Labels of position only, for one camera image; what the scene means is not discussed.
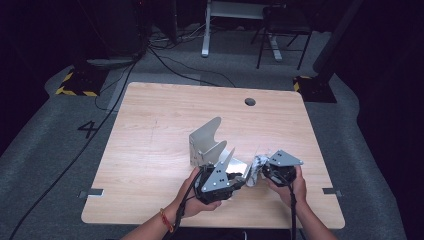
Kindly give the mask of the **white desk frame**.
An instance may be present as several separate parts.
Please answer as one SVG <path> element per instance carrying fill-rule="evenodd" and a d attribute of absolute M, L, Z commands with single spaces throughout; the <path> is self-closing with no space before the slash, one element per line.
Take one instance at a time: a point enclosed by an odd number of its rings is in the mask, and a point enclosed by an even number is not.
<path fill-rule="evenodd" d="M 205 33 L 203 36 L 201 56 L 204 58 L 207 58 L 209 56 L 211 37 L 210 27 L 213 17 L 262 20 L 262 10 L 264 8 L 264 4 L 233 2 L 224 0 L 207 0 L 205 10 Z"/>

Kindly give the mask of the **expandable metal bookend rack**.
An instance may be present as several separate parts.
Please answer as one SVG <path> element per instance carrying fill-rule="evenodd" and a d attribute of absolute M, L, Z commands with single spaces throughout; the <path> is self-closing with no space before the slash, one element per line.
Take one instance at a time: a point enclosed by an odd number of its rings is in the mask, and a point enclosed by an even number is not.
<path fill-rule="evenodd" d="M 243 176 L 235 179 L 247 181 L 250 165 L 233 156 L 233 152 L 227 149 L 226 140 L 215 140 L 220 124 L 221 118 L 215 117 L 189 135 L 190 164 L 193 167 L 207 164 L 217 166 L 228 160 L 226 173 L 240 172 Z"/>

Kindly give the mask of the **dark slanted stand pole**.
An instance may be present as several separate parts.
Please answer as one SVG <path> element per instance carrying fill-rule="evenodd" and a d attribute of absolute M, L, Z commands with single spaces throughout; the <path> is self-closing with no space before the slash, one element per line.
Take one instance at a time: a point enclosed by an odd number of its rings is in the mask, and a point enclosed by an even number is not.
<path fill-rule="evenodd" d="M 353 0 L 327 44 L 314 62 L 313 69 L 317 73 L 315 76 L 316 81 L 328 83 L 333 76 L 338 62 L 337 58 L 341 52 L 341 41 L 363 1 L 364 0 Z"/>

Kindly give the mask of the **white black striped cloth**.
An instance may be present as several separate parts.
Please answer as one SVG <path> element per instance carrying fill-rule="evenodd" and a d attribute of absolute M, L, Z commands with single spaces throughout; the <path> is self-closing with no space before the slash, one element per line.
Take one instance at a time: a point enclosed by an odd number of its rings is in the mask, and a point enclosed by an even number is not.
<path fill-rule="evenodd" d="M 268 161 L 269 161 L 268 154 L 257 154 L 254 156 L 250 166 L 248 178 L 246 181 L 246 185 L 248 187 L 254 187 L 257 184 L 258 175 Z"/>

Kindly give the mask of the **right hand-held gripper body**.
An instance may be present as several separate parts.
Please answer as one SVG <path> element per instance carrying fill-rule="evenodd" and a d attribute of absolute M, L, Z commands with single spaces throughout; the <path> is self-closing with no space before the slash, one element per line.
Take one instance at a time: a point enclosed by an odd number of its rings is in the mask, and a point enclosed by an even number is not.
<path fill-rule="evenodd" d="M 295 167 L 303 164 L 304 162 L 297 157 L 283 150 L 278 150 L 266 160 L 262 167 L 262 173 L 277 187 L 285 187 L 296 179 Z"/>

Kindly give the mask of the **person's left hand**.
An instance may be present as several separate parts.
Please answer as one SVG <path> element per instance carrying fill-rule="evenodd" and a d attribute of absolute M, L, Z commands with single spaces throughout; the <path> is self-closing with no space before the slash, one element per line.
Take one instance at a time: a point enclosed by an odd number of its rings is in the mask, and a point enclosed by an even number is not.
<path fill-rule="evenodd" d="M 203 211 L 214 211 L 222 204 L 221 201 L 204 204 L 196 198 L 191 184 L 195 180 L 199 171 L 200 169 L 198 167 L 195 167 L 192 170 L 189 177 L 182 183 L 175 199 L 169 205 L 169 208 L 173 210 L 173 213 L 176 213 L 183 200 L 186 200 L 183 218 L 193 217 Z"/>

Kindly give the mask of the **black yellow striped stand base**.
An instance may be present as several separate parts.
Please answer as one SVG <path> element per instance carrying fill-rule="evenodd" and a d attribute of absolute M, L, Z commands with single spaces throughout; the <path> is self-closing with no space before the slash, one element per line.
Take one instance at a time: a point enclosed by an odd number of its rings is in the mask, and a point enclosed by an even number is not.
<path fill-rule="evenodd" d="M 337 102 L 329 83 L 322 82 L 317 77 L 296 76 L 293 78 L 293 87 L 305 102 Z"/>
<path fill-rule="evenodd" d="M 56 90 L 56 95 L 99 96 L 108 74 L 108 70 L 72 68 Z"/>

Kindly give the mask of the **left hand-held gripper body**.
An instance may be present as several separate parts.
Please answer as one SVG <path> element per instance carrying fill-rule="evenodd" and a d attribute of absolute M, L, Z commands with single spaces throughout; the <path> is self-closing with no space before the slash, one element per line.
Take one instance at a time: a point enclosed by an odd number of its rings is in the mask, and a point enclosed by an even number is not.
<path fill-rule="evenodd" d="M 214 166 L 207 164 L 200 167 L 200 176 L 194 184 L 195 196 L 204 204 L 227 200 L 233 195 L 232 181 L 228 179 L 225 168 L 228 160 Z"/>

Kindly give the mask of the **person's right hand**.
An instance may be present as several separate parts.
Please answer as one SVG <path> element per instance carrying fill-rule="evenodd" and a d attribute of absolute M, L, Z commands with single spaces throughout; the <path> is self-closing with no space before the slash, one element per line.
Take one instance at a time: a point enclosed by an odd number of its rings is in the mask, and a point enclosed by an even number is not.
<path fill-rule="evenodd" d="M 292 196 L 291 194 L 294 194 L 294 197 L 296 199 L 296 206 L 297 207 L 304 207 L 307 205 L 306 200 L 306 181 L 302 176 L 302 169 L 300 166 L 295 167 L 296 170 L 296 179 L 293 181 L 291 186 L 286 187 L 277 187 L 270 179 L 265 179 L 266 183 L 268 184 L 268 187 L 276 192 L 280 199 L 288 206 L 291 206 L 291 200 Z"/>

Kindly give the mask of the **black chair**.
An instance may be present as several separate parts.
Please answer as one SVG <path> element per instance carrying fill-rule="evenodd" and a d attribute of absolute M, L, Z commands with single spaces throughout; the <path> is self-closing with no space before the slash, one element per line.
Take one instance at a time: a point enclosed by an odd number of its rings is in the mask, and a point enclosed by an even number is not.
<path fill-rule="evenodd" d="M 256 30 L 251 43 L 254 43 L 258 36 L 261 37 L 261 45 L 258 55 L 256 68 L 260 67 L 263 51 L 268 49 L 278 51 L 280 47 L 277 44 L 269 44 L 265 47 L 265 41 L 277 36 L 291 36 L 292 39 L 287 43 L 287 51 L 290 51 L 290 45 L 299 37 L 305 36 L 306 40 L 301 49 L 292 49 L 292 52 L 300 52 L 300 59 L 297 69 L 300 69 L 305 53 L 307 51 L 313 30 L 310 21 L 301 8 L 301 4 L 295 0 L 274 0 L 271 4 L 262 9 L 262 21 Z"/>

